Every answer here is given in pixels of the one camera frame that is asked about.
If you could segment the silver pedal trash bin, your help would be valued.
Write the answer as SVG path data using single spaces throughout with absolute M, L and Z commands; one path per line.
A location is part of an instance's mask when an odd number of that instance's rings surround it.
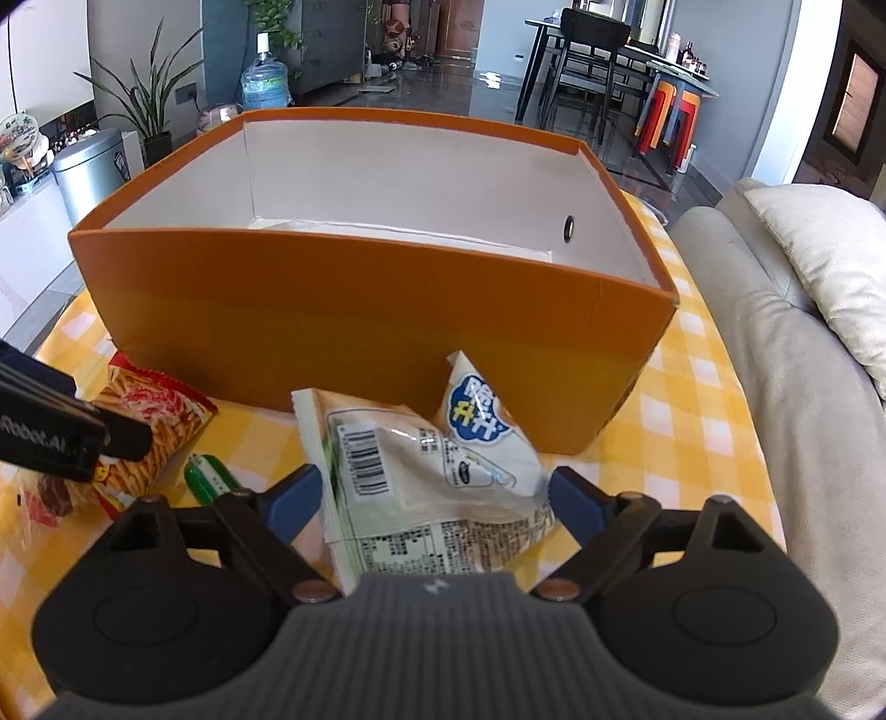
M 131 180 L 123 134 L 115 127 L 70 144 L 51 169 L 72 225 Z

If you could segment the white blue logo snack bag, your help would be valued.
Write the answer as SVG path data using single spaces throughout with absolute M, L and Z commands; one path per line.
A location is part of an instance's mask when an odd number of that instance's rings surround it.
M 554 527 L 529 438 L 464 352 L 449 362 L 432 419 L 320 388 L 291 395 L 346 593 L 364 574 L 498 572 Z

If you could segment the dark dining table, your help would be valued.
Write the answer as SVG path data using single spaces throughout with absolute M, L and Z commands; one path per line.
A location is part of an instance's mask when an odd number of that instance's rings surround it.
M 527 64 L 526 74 L 524 75 L 521 91 L 519 92 L 517 109 L 515 110 L 515 121 L 521 123 L 529 108 L 530 99 L 534 84 L 538 81 L 539 72 L 542 69 L 542 62 L 550 59 L 551 64 L 544 76 L 547 79 L 548 72 L 553 66 L 555 54 L 562 46 L 562 35 L 559 30 L 559 23 L 545 23 L 545 21 L 532 21 L 530 24 L 536 28 L 536 36 L 534 36 L 533 48 L 530 53 L 529 64 Z M 679 64 L 671 63 L 671 61 L 662 59 L 659 55 L 649 53 L 645 49 L 641 49 L 632 45 L 628 40 L 625 48 L 620 49 L 617 54 L 616 64 L 616 85 L 614 85 L 614 95 L 612 95 L 610 116 L 608 116 L 607 125 L 615 125 L 617 119 L 625 114 L 625 99 L 629 96 L 635 97 L 638 102 L 638 112 L 632 117 L 633 125 L 637 129 L 638 121 L 641 117 L 644 104 L 650 91 L 655 88 L 655 84 L 659 80 L 665 80 L 669 83 L 677 85 L 679 90 L 694 91 L 701 96 L 701 100 L 705 97 L 713 97 L 717 94 L 712 87 L 709 87 L 703 81 L 698 80 L 696 75 L 689 72 L 688 69 L 682 68 Z M 562 84 L 560 89 L 569 85 Z M 586 96 L 581 90 L 579 91 L 584 99 L 593 99 L 595 96 Z M 555 98 L 555 108 L 557 108 L 557 97 Z

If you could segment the hanging green vine plant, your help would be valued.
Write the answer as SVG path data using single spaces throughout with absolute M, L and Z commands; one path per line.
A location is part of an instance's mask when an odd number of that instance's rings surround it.
M 302 36 L 289 27 L 293 0 L 245 0 L 243 4 L 255 27 L 267 34 L 272 51 L 303 47 Z

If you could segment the yellow checkered tablecloth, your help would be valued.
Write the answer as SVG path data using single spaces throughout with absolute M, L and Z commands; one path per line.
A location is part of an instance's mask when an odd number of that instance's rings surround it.
M 784 548 L 781 517 L 759 438 L 727 349 L 670 235 L 652 210 L 626 193 L 652 237 L 680 294 L 680 306 L 660 345 L 616 417 L 575 457 L 544 456 L 550 466 L 571 465 L 605 492 L 641 491 L 667 508 L 700 508 L 707 496 L 727 493 Z M 38 357 L 74 375 L 87 396 L 107 379 L 110 336 L 84 291 L 63 314 Z M 214 400 L 219 409 L 206 429 L 174 456 L 152 487 L 171 504 L 194 506 L 182 466 L 189 453 L 219 457 L 242 485 L 263 491 L 302 462 L 295 417 Z M 55 528 L 19 522 L 24 477 L 2 464 L 2 718 L 30 718 L 54 699 L 33 656 L 30 625 L 49 589 L 108 525 L 88 506 Z M 518 585 L 534 582 L 576 551 L 557 525 L 530 552 L 509 565 Z

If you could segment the small clear red snack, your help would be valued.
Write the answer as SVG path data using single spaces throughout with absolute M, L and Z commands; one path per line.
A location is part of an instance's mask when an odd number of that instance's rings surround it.
M 19 470 L 13 479 L 18 507 L 18 538 L 24 549 L 33 548 L 50 529 L 75 512 L 69 481 L 43 472 Z

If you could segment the orange cardboard box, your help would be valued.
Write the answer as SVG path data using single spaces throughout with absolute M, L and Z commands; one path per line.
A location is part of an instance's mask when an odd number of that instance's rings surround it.
M 317 387 L 430 415 L 462 352 L 555 455 L 616 414 L 679 305 L 587 144 L 435 112 L 247 112 L 69 244 L 114 345 L 213 398 Z

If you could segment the potted green plant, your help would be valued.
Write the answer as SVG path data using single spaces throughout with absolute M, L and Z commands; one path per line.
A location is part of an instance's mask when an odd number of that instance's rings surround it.
M 176 69 L 177 60 L 183 51 L 194 45 L 203 34 L 201 27 L 194 30 L 172 53 L 161 57 L 159 45 L 164 24 L 165 19 L 161 18 L 154 29 L 152 44 L 148 49 L 145 74 L 141 74 L 135 61 L 129 60 L 131 80 L 125 81 L 117 72 L 95 57 L 91 57 L 91 64 L 99 70 L 99 75 L 107 78 L 106 83 L 102 83 L 95 75 L 74 72 L 78 80 L 86 81 L 93 90 L 112 97 L 120 105 L 120 112 L 107 112 L 104 117 L 129 121 L 129 125 L 140 137 L 141 153 L 146 168 L 152 167 L 173 153 L 173 136 L 168 129 L 167 119 L 169 98 L 174 95 L 177 85 L 204 64 L 203 60 L 197 60 L 186 64 L 182 69 Z

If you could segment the beige sofa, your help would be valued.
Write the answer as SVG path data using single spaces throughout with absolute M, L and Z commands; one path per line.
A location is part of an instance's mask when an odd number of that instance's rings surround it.
M 743 178 L 668 232 L 748 399 L 790 558 L 837 614 L 821 699 L 844 718 L 880 718 L 884 409 L 749 203 L 761 186 Z

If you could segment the red Mimi fries bag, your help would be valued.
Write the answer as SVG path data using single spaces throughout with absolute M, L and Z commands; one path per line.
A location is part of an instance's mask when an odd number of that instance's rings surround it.
M 87 483 L 68 480 L 75 510 L 97 506 L 110 517 L 146 495 L 168 461 L 218 413 L 203 393 L 165 373 L 138 368 L 122 351 L 112 356 L 107 384 L 93 404 L 147 424 L 153 435 L 141 459 L 102 456 Z

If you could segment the orange red stacked stools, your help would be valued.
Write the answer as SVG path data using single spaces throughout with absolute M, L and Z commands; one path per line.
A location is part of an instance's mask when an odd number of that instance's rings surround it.
M 661 144 L 670 148 L 671 168 L 683 171 L 688 163 L 701 96 L 659 80 L 650 91 L 635 129 L 635 150 L 645 155 Z

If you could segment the blue water jug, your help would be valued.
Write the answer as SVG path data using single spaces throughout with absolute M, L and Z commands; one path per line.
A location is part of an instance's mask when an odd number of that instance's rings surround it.
M 270 52 L 267 33 L 257 34 L 257 55 L 240 77 L 243 110 L 282 110 L 290 105 L 289 68 Z

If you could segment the small white rolling stool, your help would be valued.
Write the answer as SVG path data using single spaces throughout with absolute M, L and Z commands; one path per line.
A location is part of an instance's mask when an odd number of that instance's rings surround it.
M 237 104 L 224 104 L 204 108 L 198 113 L 197 133 L 209 132 L 215 127 L 221 126 L 227 121 L 232 121 L 242 114 L 242 108 Z

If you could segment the green sausage stick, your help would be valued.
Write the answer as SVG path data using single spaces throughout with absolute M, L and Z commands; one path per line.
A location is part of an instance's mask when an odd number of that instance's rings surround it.
M 219 496 L 242 489 L 221 460 L 203 453 L 188 456 L 183 477 L 190 495 L 201 507 L 209 507 Z

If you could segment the white tv cabinet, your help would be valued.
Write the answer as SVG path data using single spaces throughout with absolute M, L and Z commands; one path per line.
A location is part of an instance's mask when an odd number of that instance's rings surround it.
M 74 262 L 72 228 L 53 176 L 42 178 L 2 216 L 2 333 Z

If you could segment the white cushion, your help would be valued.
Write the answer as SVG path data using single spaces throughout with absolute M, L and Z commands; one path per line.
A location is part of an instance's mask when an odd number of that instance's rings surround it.
M 745 193 L 823 320 L 884 393 L 884 214 L 827 184 Z

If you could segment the black dining chair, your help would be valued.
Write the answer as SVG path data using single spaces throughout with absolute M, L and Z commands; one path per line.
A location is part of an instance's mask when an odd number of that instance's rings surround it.
M 555 98 L 562 84 L 595 96 L 590 132 L 596 144 L 604 141 L 616 85 L 617 54 L 631 36 L 628 24 L 578 8 L 566 8 L 560 15 L 560 47 L 545 80 L 539 108 L 539 127 L 547 129 L 553 120 Z

